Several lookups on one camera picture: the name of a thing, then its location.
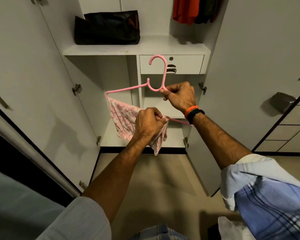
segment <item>floor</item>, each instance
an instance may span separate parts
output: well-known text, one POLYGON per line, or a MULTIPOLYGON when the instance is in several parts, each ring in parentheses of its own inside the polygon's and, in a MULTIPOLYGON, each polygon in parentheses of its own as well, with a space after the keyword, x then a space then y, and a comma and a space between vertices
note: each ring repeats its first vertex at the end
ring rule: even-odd
MULTIPOLYGON (((102 153, 96 177, 116 156, 102 153)), ((275 157, 277 162, 300 180, 300 157, 275 157)), ((133 234, 158 223, 184 234, 191 240, 207 239, 207 229, 219 216, 240 220, 224 206, 220 192, 205 194, 187 155, 142 154, 112 228, 113 240, 129 239, 133 234)))

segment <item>pink patterned cloth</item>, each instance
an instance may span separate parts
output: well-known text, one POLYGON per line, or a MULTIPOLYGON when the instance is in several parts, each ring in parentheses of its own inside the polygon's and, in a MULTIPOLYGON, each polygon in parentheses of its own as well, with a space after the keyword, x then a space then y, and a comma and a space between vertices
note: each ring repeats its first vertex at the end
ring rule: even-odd
MULTIPOLYGON (((136 131, 136 117, 141 109, 113 98, 108 98, 108 102, 118 137, 125 140, 131 140, 136 131)), ((167 126, 168 122, 149 144, 149 146, 154 150, 155 156, 157 156, 162 143, 167 139, 167 126)))

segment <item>black pouch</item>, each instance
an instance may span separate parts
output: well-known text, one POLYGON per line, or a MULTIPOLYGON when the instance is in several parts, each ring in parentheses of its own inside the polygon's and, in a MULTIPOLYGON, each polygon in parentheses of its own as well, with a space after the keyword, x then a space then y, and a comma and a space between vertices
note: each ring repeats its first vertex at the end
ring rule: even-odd
POLYGON ((140 27, 138 11, 97 12, 76 16, 74 41, 76 44, 138 44, 140 27))

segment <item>forearm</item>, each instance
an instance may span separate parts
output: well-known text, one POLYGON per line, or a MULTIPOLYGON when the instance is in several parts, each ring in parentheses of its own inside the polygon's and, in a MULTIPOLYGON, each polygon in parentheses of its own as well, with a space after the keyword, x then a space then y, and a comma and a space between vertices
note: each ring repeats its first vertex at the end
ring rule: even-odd
POLYGON ((119 210, 134 167, 146 145, 144 138, 133 136, 126 148, 109 163, 82 194, 102 207, 110 223, 119 210))
POLYGON ((215 158, 219 168, 235 164, 242 157, 252 152, 231 137, 215 122, 202 113, 196 114, 193 125, 215 158))

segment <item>right hand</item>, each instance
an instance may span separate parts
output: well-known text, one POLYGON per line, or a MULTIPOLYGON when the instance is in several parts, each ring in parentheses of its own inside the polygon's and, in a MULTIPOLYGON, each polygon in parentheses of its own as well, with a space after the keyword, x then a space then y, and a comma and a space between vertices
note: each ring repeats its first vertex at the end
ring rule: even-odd
POLYGON ((164 101, 169 100, 172 106, 185 114, 186 110, 196 105, 195 89, 190 83, 185 81, 166 87, 167 90, 160 89, 164 101))

